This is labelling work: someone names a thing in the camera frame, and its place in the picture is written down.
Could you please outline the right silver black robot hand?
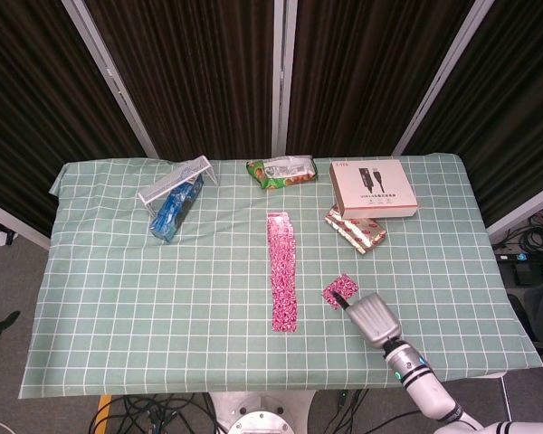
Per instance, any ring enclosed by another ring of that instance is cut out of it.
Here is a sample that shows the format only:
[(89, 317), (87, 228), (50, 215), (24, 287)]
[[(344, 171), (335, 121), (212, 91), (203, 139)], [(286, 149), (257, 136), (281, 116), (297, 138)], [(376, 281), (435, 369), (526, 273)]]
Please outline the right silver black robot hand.
[(322, 295), (330, 304), (344, 310), (370, 347), (383, 349), (387, 342), (401, 336), (399, 320), (377, 293), (370, 293), (352, 304), (334, 290), (325, 289)]

